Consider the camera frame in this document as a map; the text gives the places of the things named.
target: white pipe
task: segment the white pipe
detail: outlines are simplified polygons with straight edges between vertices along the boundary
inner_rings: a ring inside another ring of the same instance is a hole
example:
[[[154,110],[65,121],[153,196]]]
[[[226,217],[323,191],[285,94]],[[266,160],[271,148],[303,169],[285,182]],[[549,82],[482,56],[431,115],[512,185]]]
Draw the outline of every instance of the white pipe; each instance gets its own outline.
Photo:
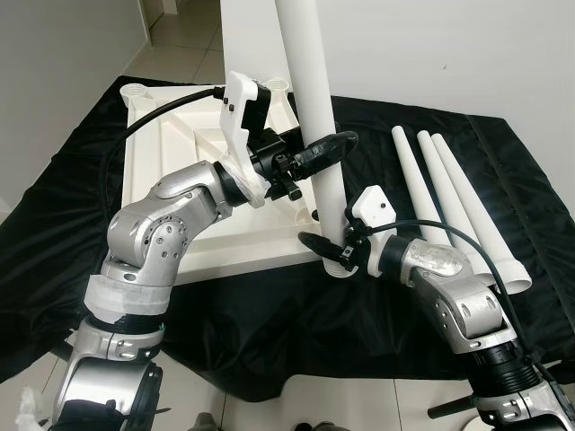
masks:
[[[432,220],[441,222],[438,210],[435,208],[433,199],[429,194],[425,180],[421,175],[420,167],[417,165],[410,143],[403,132],[401,126],[392,128],[395,148],[399,155],[399,162],[402,165],[403,176],[407,183],[407,189],[410,191],[411,202],[415,215],[421,220]],[[446,232],[443,229],[431,226],[420,226],[423,238],[432,244],[451,245]]]
[[[279,27],[287,65],[296,96],[297,114],[304,145],[335,133],[332,98],[323,56],[317,8],[314,0],[276,0]],[[339,163],[312,177],[315,204],[322,235],[343,245],[347,205]],[[325,270],[334,277],[348,277],[340,264],[324,259]]]
[[[471,182],[457,159],[451,153],[445,139],[436,134],[431,137],[433,144],[438,150],[439,157],[445,166],[449,178],[457,191],[457,196],[465,208],[465,212],[471,221],[475,233],[482,247],[487,251],[495,267],[501,275],[501,279],[510,294],[518,294],[531,286],[531,277],[523,264],[513,257],[508,245],[493,223],[491,216],[485,209],[482,201],[475,192]]]
[[[420,141],[421,151],[425,158],[425,164],[428,166],[429,175],[433,181],[433,187],[438,194],[439,204],[443,210],[446,221],[455,229],[471,237],[475,242],[479,242],[477,235],[471,226],[469,217],[465,213],[464,206],[457,196],[456,189],[449,179],[446,168],[441,162],[438,150],[436,150],[427,130],[422,130],[417,134],[417,140]],[[489,267],[481,255],[465,240],[457,235],[451,235],[451,241],[455,247],[465,253],[473,267],[473,273],[486,285],[490,286],[495,281],[489,271]]]

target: white tile floor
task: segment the white tile floor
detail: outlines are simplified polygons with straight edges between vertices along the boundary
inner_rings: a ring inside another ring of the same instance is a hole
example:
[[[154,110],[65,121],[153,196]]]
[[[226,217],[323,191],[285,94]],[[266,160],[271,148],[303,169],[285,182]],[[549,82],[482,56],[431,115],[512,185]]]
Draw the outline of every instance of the white tile floor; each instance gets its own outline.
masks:
[[[181,14],[164,15],[151,29],[153,46],[143,51],[126,75],[194,84],[223,84],[224,53],[217,0],[190,0]],[[159,415],[154,430],[186,430],[201,411],[211,412],[225,431],[290,431],[298,422],[337,422],[354,431],[457,431],[473,410],[430,420],[427,408],[471,392],[467,382],[330,379],[294,376],[282,396],[248,403],[226,395],[191,370],[161,354],[164,369]],[[50,415],[66,364],[51,354],[0,385],[0,429],[16,429],[14,418],[24,386],[43,391]],[[575,399],[575,385],[568,389]]]

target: cable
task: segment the cable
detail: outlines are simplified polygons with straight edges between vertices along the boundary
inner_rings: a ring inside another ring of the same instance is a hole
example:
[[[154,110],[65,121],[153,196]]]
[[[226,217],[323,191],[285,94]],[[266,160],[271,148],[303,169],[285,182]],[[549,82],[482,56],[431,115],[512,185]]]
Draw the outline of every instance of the cable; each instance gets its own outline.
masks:
[[[170,101],[165,105],[156,108],[152,112],[147,113],[144,117],[135,121],[131,124],[126,130],[124,130],[117,138],[114,144],[112,145],[111,150],[104,156],[104,165],[103,165],[103,172],[100,178],[100,189],[102,194],[102,206],[103,206],[103,213],[106,217],[106,220],[109,222],[111,220],[110,214],[110,205],[108,200],[108,183],[106,181],[108,177],[108,170],[110,168],[111,161],[114,158],[115,153],[119,151],[122,144],[125,143],[126,139],[136,133],[140,128],[145,126],[147,123],[156,119],[157,117],[169,112],[170,110],[175,110],[182,105],[186,105],[193,101],[199,101],[201,99],[205,99],[209,96],[214,96],[216,99],[223,99],[224,98],[224,87],[214,87],[207,90],[202,90],[201,92],[195,92],[193,94],[188,94],[187,96],[183,96],[180,99],[176,99],[175,101]]]
[[[487,254],[487,251],[485,251],[480,244],[478,244],[476,241],[474,241],[471,237],[469,237],[465,233],[461,232],[459,229],[456,229],[455,227],[450,226],[449,224],[434,222],[432,220],[402,220],[395,223],[384,224],[382,226],[369,227],[367,231],[368,235],[372,235],[374,233],[388,231],[390,229],[395,229],[397,227],[404,227],[404,226],[431,226],[444,229],[448,232],[457,235],[462,240],[468,242],[469,245],[471,245],[481,255],[481,257],[483,258],[483,260],[485,260],[485,263],[489,267],[493,275],[493,278],[495,279],[495,283],[497,284],[497,286],[501,291],[501,297],[503,298],[503,303],[505,304],[506,308],[505,311],[507,312],[509,319],[511,320],[511,324],[515,328],[515,332],[517,333],[517,340],[525,350],[526,355],[531,356],[533,350],[531,348],[531,344],[527,342],[525,332],[523,331],[521,323],[519,322],[519,318],[515,313],[515,308],[513,307],[513,303],[511,303],[511,299],[509,298],[509,293],[507,291],[507,288],[505,287],[505,283],[503,283],[501,275],[497,270],[497,268],[495,267],[495,264]],[[553,375],[543,366],[543,364],[541,364],[541,362],[538,359],[532,358],[532,360],[534,366],[537,368],[537,370],[539,370],[539,373],[541,373],[541,375],[544,377],[545,380],[547,380],[548,382],[553,382],[555,380],[553,378]]]

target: black cloth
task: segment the black cloth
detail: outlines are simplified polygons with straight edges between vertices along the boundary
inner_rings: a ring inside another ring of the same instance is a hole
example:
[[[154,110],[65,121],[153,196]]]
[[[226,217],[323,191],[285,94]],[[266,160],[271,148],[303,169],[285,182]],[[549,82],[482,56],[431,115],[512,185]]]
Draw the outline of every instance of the black cloth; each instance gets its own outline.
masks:
[[[126,127],[122,76],[68,138],[0,226],[0,381],[64,338],[85,316],[83,295],[106,252],[101,180],[119,208],[123,151],[106,154]],[[398,219],[414,218],[391,128],[444,135],[533,286],[512,296],[544,361],[575,357],[575,224],[535,160],[503,119],[333,97],[342,130],[359,134],[343,162],[348,199],[379,184]],[[424,171],[430,189],[429,175]],[[408,238],[416,228],[402,229]],[[460,378],[447,344],[410,289],[358,273],[328,277],[321,262],[177,286],[163,349],[245,400],[279,395],[292,374]]]

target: white wall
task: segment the white wall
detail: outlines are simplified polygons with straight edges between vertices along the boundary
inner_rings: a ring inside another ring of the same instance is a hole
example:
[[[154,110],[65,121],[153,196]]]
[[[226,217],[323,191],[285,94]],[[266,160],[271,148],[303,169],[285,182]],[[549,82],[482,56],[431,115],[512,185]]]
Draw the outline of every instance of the white wall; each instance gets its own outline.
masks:
[[[503,117],[575,214],[572,0],[317,3],[332,94]],[[226,70],[288,77],[274,2],[221,4]]]
[[[8,206],[145,43],[138,0],[0,2],[0,197]]]

